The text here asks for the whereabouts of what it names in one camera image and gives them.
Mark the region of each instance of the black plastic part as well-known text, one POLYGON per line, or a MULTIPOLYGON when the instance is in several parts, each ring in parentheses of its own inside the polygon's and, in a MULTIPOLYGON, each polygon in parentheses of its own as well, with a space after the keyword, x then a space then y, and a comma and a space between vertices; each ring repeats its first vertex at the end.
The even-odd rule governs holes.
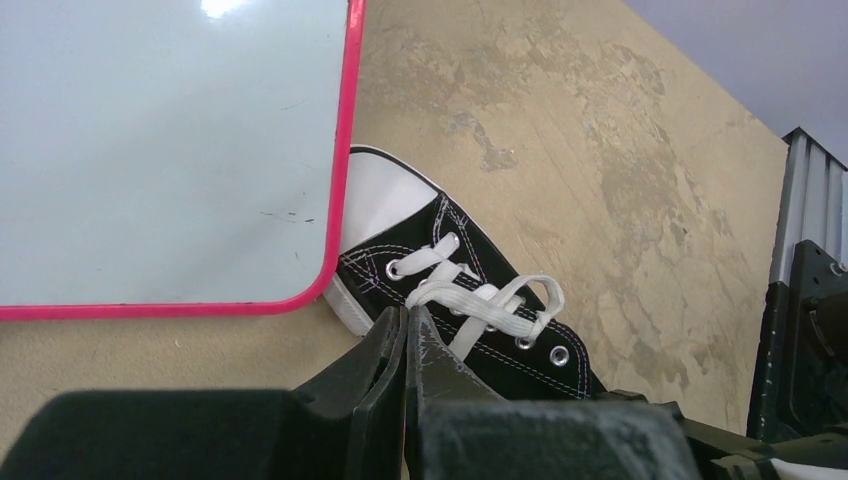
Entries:
POLYGON ((613 400, 616 402, 647 402, 648 399, 641 393, 627 390, 610 390, 601 392, 594 397, 595 400, 613 400))
POLYGON ((848 421, 848 274, 814 242, 795 246, 790 286, 769 288, 748 435, 777 443, 848 421))
POLYGON ((424 413, 427 480, 698 478, 671 415, 645 403, 435 400, 424 413))
MULTIPOLYGON (((643 402, 644 397, 614 390, 605 400, 643 402)), ((659 405, 682 427, 702 478, 778 480, 772 459, 801 465, 848 469, 848 424, 827 433, 768 444, 684 418, 675 402, 659 405)))
POLYGON ((61 395, 29 422, 5 479, 395 479, 406 312, 387 309, 294 391, 61 395))
POLYGON ((777 395, 789 316, 789 286, 769 285, 760 328, 760 346, 754 367, 746 435, 767 442, 798 438, 799 434, 777 415, 777 395))
MULTIPOLYGON (((644 402, 507 402, 410 313, 410 478, 697 478, 672 413, 644 402)), ((644 399, 631 394, 633 400, 644 399)))

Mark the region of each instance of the whiteboard surface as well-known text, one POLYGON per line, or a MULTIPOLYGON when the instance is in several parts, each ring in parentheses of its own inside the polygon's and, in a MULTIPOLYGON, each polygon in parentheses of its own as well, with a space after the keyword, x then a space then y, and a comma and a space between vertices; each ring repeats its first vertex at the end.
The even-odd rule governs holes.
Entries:
POLYGON ((347 3, 0 5, 0 305, 273 302, 324 262, 347 3))

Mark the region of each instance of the pink whiteboard frame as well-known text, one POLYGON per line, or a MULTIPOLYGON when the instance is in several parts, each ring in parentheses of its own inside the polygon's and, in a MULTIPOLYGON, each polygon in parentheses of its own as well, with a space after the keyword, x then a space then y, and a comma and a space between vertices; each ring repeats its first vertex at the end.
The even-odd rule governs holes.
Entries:
POLYGON ((356 105, 356 82, 359 75, 364 23, 365 0, 349 0, 339 111, 336 121, 336 145, 330 180, 324 265, 321 267, 318 278, 306 291, 279 302, 0 306, 0 321, 273 315, 296 310, 315 300, 330 283, 339 259, 345 182, 353 134, 353 112, 356 105))

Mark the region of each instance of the black canvas sneaker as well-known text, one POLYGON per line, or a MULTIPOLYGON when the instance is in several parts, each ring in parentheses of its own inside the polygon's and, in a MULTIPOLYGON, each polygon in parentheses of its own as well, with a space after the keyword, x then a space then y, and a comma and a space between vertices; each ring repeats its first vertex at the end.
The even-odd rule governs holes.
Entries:
POLYGON ((343 222, 343 253, 324 296, 355 334, 386 307, 425 305, 442 341, 507 399, 603 391, 583 342, 553 319, 565 306, 554 279, 518 275, 456 202, 401 160, 351 149, 343 222))

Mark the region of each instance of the shoelace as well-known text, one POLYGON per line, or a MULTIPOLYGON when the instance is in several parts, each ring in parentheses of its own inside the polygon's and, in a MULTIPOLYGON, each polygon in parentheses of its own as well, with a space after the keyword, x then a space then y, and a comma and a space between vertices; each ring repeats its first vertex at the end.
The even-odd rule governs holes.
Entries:
POLYGON ((448 345, 462 360, 465 360, 488 326, 521 339, 521 345, 524 345, 522 348, 532 346, 551 319, 565 308, 565 294, 562 288, 556 280, 547 275, 521 275, 501 289, 488 283, 474 291, 462 288, 453 283, 460 273, 478 281, 480 277, 468 265, 456 264, 449 260, 459 249, 459 245, 459 237, 455 233, 448 233, 436 245, 422 247, 386 265, 386 273, 392 280, 416 275, 436 265, 430 275, 406 298, 406 307, 412 308, 432 301, 449 308, 454 315, 468 316, 448 345), (524 299, 516 293, 531 282, 541 283, 548 295, 545 310, 536 312, 535 322, 514 314, 524 303, 524 299))

